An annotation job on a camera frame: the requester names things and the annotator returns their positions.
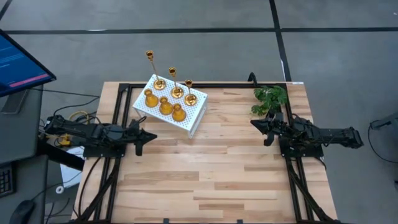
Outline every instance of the leaf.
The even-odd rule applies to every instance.
[[[277,109],[279,109],[279,105],[280,104],[279,104],[278,101],[273,101],[271,106],[270,106],[270,109],[277,110]]]
[[[251,107],[251,112],[254,114],[258,114],[261,111],[261,107],[259,105],[254,105]]]
[[[274,96],[277,96],[279,94],[279,91],[275,88],[271,88],[270,93]]]
[[[271,100],[264,101],[263,104],[261,105],[261,107],[266,110],[268,110],[270,106],[271,106]]]
[[[260,100],[262,98],[262,89],[256,88],[254,89],[254,96],[257,98],[257,100]]]
[[[258,115],[259,116],[262,116],[262,115],[265,115],[267,113],[267,110],[261,110],[259,113],[258,113]]]
[[[278,85],[273,86],[273,88],[274,88],[275,90],[277,90],[277,91],[285,91],[284,88],[282,88],[282,87],[280,87],[280,86],[278,86]]]
[[[279,95],[278,99],[277,99],[278,103],[282,104],[283,100],[284,100],[284,96]]]

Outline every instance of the yellow cable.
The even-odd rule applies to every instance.
[[[86,115],[87,124],[90,123],[90,122],[88,121],[89,117],[88,117],[88,113],[87,113],[86,111],[76,111],[76,112],[74,112],[73,114],[71,114],[71,115],[69,116],[69,120],[71,121],[72,118],[73,118],[74,116],[78,115],[78,114],[84,114],[84,115]]]

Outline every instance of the gold candle holder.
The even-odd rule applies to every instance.
[[[174,88],[172,89],[170,94],[174,98],[181,98],[184,95],[184,91],[182,90],[182,88],[178,87],[177,83],[175,82],[175,68],[174,67],[169,68],[169,74],[174,79]]]
[[[152,107],[157,106],[157,104],[158,104],[158,102],[159,102],[159,99],[157,98],[157,96],[155,96],[155,95],[152,93],[152,90],[146,89],[146,90],[144,91],[144,95],[146,96],[146,97],[145,97],[145,105],[147,105],[147,107],[152,108]]]
[[[167,101],[166,96],[160,97],[159,111],[162,113],[162,115],[169,115],[173,112],[173,105]]]
[[[145,54],[147,55],[147,58],[149,59],[150,64],[152,65],[152,68],[154,69],[156,75],[156,80],[154,81],[154,88],[156,90],[163,90],[166,87],[166,82],[157,76],[157,70],[154,64],[154,52],[151,50],[147,50]]]
[[[179,103],[176,103],[173,105],[173,120],[174,121],[183,121],[185,120],[185,118],[187,117],[187,114],[185,112],[185,110],[182,109],[181,105]]]
[[[193,81],[192,80],[186,80],[185,85],[188,87],[188,95],[185,96],[185,104],[188,106],[193,106],[198,102],[197,96],[194,94],[191,94],[191,87],[192,87]]]

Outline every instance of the yellow bottle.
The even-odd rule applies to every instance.
[[[185,120],[185,117],[187,116],[185,110],[182,109],[181,105],[179,103],[176,103],[173,105],[173,119],[174,121],[183,121]]]
[[[160,97],[159,111],[163,115],[169,115],[170,113],[173,112],[173,105],[167,101],[167,97],[166,96]]]
[[[146,95],[145,104],[148,107],[155,107],[158,104],[159,99],[155,95],[152,94],[152,90],[146,89],[144,91],[144,94]]]

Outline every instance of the floor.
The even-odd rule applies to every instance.
[[[149,49],[155,52],[161,75],[174,66],[179,80],[243,81],[254,72],[261,81],[304,82],[316,125],[353,126],[365,143],[358,150],[325,149],[339,219],[351,223],[398,219],[394,187],[398,167],[376,157],[367,140],[369,122],[398,111],[397,1],[276,0],[284,48],[275,32],[265,29],[275,26],[265,0],[0,0],[0,4],[6,4],[0,29],[14,33],[12,38],[58,77],[45,85],[47,89],[99,95],[105,81],[145,81],[151,74],[144,55]],[[178,30],[220,27],[230,29]],[[382,27],[382,32],[351,29],[356,27]],[[241,32],[242,28],[261,29]],[[83,32],[103,29],[113,31]],[[127,34],[112,34],[121,29]],[[159,29],[177,31],[162,34]],[[42,118],[61,106],[88,100],[45,93]],[[97,105],[83,109],[95,111]],[[371,131],[371,139],[383,157],[398,161],[398,138],[390,127]],[[55,170],[49,174],[50,182],[60,180]],[[49,193],[48,201],[62,200],[55,204],[57,211],[67,197],[74,200],[75,192],[70,189],[63,198]],[[65,221],[62,218],[51,222]]]

